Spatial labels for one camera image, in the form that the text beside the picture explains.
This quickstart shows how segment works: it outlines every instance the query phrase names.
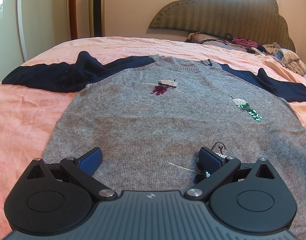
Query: headboard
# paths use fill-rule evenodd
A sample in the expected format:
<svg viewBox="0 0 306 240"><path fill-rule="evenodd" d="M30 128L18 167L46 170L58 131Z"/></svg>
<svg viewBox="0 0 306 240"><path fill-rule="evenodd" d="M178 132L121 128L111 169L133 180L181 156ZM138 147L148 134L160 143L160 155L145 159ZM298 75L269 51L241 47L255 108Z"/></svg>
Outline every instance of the headboard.
<svg viewBox="0 0 306 240"><path fill-rule="evenodd" d="M276 0L180 0L164 6L149 28L175 29L250 39L260 45L277 42L295 52L288 25Z"/></svg>

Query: pink bedsheet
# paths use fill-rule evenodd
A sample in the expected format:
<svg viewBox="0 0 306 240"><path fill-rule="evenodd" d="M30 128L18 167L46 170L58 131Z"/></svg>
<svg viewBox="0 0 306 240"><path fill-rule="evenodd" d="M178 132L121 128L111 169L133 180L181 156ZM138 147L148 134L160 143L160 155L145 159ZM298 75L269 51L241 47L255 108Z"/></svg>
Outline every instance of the pink bedsheet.
<svg viewBox="0 0 306 240"><path fill-rule="evenodd" d="M301 82L301 77L281 67L271 57L208 45L140 38L91 38L60 44L25 62L74 63L78 53L88 51L102 64L128 56L159 54L191 60L212 59L238 70L257 74L259 68L277 80ZM30 161L42 155L56 121L61 117L75 93L53 93L22 86L0 84L0 238L11 229L3 212L8 193ZM290 103L306 129L306 102Z"/></svg>

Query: pile of clothes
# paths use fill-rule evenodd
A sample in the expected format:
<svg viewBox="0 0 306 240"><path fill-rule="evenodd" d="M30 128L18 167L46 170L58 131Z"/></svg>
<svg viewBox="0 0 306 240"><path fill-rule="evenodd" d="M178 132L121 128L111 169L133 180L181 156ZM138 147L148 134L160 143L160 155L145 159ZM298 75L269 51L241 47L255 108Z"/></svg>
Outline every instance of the pile of clothes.
<svg viewBox="0 0 306 240"><path fill-rule="evenodd" d="M263 47L266 49L268 55L277 58L284 67L300 76L306 74L306 64L292 50L282 49L276 42L273 44L265 44Z"/></svg>
<svg viewBox="0 0 306 240"><path fill-rule="evenodd" d="M273 44L259 45L249 39L235 37L226 34L224 38L214 37L202 34L201 32L191 33L186 42L199 43L204 45L212 45L225 49L239 50L248 53L256 53L258 55L271 56L281 66L288 68L292 72L304 76L306 74L306 64L304 64L299 56L292 50L283 49L274 42Z"/></svg>

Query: green sequin patch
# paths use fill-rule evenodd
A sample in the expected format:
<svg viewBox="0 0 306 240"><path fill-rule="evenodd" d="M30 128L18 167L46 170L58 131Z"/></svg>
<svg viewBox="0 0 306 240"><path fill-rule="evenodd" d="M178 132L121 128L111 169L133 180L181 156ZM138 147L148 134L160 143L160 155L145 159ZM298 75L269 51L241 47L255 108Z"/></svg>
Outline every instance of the green sequin patch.
<svg viewBox="0 0 306 240"><path fill-rule="evenodd" d="M254 109L250 107L250 104L247 101L233 97L232 101L238 108L240 108L241 111L246 111L249 115L251 115L254 120L261 122L261 119L263 119Z"/></svg>

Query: beaded earring appliqué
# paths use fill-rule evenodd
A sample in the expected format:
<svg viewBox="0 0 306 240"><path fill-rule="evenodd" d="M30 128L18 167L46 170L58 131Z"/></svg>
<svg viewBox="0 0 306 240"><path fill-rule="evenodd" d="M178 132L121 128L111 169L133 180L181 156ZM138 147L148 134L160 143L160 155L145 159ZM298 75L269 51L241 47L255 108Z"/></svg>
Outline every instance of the beaded earring appliqué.
<svg viewBox="0 0 306 240"><path fill-rule="evenodd" d="M175 89L178 86L176 79L173 80L160 80L158 85L154 87L151 94L156 94L157 96L165 93L169 88Z"/></svg>
<svg viewBox="0 0 306 240"><path fill-rule="evenodd" d="M241 111L246 111L252 118L258 122L261 122L263 119L254 109L251 108L249 103L240 98L234 98L232 95L229 95L232 98L233 103L240 108Z"/></svg>

